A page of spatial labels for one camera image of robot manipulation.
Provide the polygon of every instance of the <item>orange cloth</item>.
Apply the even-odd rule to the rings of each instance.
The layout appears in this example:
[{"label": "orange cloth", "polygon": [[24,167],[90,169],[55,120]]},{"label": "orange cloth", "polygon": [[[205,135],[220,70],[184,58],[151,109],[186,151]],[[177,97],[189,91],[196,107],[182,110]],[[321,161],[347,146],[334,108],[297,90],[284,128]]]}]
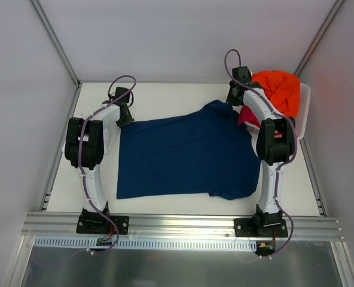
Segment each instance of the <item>orange cloth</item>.
[{"label": "orange cloth", "polygon": [[[287,117],[296,117],[300,106],[301,82],[297,76],[284,71],[262,71],[253,74],[253,82],[259,82],[265,95],[278,111]],[[247,106],[243,106],[238,124],[247,121],[260,126],[257,118]]]}]

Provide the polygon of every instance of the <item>white tabletop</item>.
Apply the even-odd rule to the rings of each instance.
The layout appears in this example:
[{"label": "white tabletop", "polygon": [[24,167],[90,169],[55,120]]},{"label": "white tabletop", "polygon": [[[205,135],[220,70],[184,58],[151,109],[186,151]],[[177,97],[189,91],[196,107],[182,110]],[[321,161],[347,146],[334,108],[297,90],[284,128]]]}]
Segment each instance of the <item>white tabletop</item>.
[{"label": "white tabletop", "polygon": [[[130,87],[131,84],[120,84]],[[83,84],[75,115],[89,115],[107,98],[109,83]],[[198,111],[212,100],[226,100],[227,84],[137,84],[135,102],[130,108],[138,121],[174,117]],[[261,180],[253,195],[226,200],[208,194],[148,196],[116,199],[120,129],[112,141],[109,154],[100,166],[101,179],[109,210],[112,213],[252,215],[261,194]],[[84,194],[76,171],[64,156],[61,159],[47,211],[81,212]],[[295,216],[318,216],[309,174],[300,145],[297,157],[287,168],[283,180],[282,207]]]}]

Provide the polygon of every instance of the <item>navy blue t-shirt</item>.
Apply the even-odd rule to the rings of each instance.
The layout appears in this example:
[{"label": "navy blue t-shirt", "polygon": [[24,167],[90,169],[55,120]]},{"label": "navy blue t-shirt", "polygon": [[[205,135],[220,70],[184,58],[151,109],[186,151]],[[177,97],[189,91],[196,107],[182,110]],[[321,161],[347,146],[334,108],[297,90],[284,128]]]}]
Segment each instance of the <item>navy blue t-shirt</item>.
[{"label": "navy blue t-shirt", "polygon": [[231,105],[214,100],[180,117],[121,129],[117,199],[209,193],[232,200],[256,189],[260,161]]}]

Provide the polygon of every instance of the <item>garment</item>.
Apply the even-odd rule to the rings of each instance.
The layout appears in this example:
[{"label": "garment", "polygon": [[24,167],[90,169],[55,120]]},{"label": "garment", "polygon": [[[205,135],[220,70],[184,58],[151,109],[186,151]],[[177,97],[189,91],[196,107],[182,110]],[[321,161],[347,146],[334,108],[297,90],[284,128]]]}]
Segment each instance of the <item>garment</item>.
[{"label": "garment", "polygon": [[260,161],[238,113],[215,100],[180,117],[121,129],[117,199],[209,193],[228,200],[251,195]]},{"label": "garment", "polygon": [[[300,107],[301,82],[297,76],[284,71],[262,71],[253,74],[252,80],[259,82],[265,95],[278,111],[287,117],[296,117]],[[248,122],[260,127],[254,113],[243,106],[238,124]]]}]

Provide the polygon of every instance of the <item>white wall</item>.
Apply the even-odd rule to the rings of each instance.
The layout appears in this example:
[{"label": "white wall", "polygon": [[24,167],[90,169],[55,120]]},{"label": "white wall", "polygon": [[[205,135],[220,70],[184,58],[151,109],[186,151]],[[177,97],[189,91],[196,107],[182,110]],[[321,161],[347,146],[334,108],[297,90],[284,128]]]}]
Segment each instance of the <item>white wall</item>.
[{"label": "white wall", "polygon": [[74,87],[26,0],[0,1],[0,286]]},{"label": "white wall", "polygon": [[225,83],[230,48],[253,71],[294,72],[334,0],[41,2],[81,80]]},{"label": "white wall", "polygon": [[306,143],[354,260],[354,0],[346,1],[300,78],[312,88]]}]

